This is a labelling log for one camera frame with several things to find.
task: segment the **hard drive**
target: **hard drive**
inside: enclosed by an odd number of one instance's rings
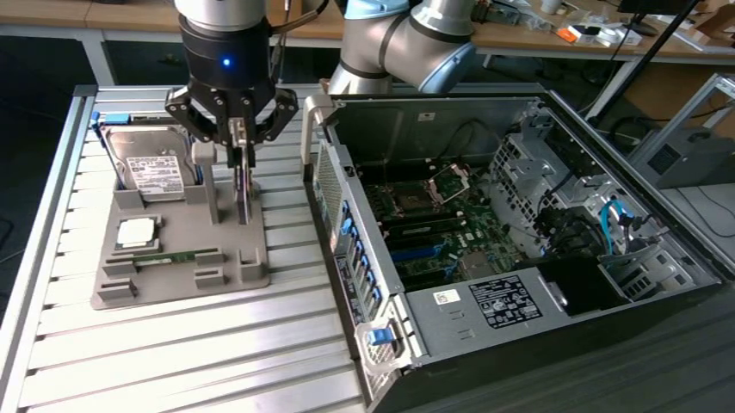
[[[111,126],[104,143],[124,189],[145,201],[181,200],[200,173],[192,161],[192,139],[176,126]]]

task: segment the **blue cable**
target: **blue cable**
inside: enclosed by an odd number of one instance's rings
[[[610,229],[607,228],[607,219],[610,217],[610,207],[615,208],[615,211],[618,212],[619,216],[627,215],[628,217],[634,217],[634,215],[626,210],[623,202],[619,200],[610,200],[606,202],[606,205],[602,207],[602,213],[599,215],[599,226],[602,226],[602,233],[606,234],[606,240],[607,240],[607,253],[610,255],[614,255],[612,250],[612,235],[610,235]]]

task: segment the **warning label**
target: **warning label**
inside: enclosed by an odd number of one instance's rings
[[[184,192],[176,157],[129,157],[127,161],[143,195]]]
[[[483,310],[487,324],[493,329],[541,317],[541,311],[517,275],[473,284],[469,291]]]

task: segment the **motherboard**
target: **motherboard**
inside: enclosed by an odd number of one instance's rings
[[[428,179],[364,185],[407,292],[505,273],[524,259],[469,168],[431,168]]]

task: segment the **black pole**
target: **black pole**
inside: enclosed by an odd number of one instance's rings
[[[656,56],[658,51],[660,50],[660,48],[664,45],[666,41],[671,38],[674,32],[679,28],[679,25],[682,24],[682,22],[690,16],[690,12],[694,10],[698,3],[699,3],[699,0],[690,0],[690,2],[687,3],[687,7],[684,7],[684,9],[679,12],[679,14],[674,18],[674,21],[671,22],[671,24],[666,28],[662,35],[658,36],[658,39],[656,39],[656,42],[654,43],[654,46],[651,46],[651,48],[646,52],[646,55],[640,59],[640,62],[632,68],[631,75],[624,79],[623,84],[620,85],[620,87],[618,88],[618,90],[615,91],[612,96],[610,97],[610,100],[607,101],[606,106],[602,107],[602,109],[599,110],[598,115],[592,116],[588,119],[588,122],[592,126],[598,126],[599,123],[602,122],[602,120],[606,118],[606,115],[610,112],[610,109],[612,109],[612,107],[615,106],[615,103],[623,97],[623,94],[624,94],[626,90],[631,87],[632,82],[635,82],[635,79],[640,75],[640,73],[643,72],[643,69],[646,69],[646,66],[648,65],[648,62]]]

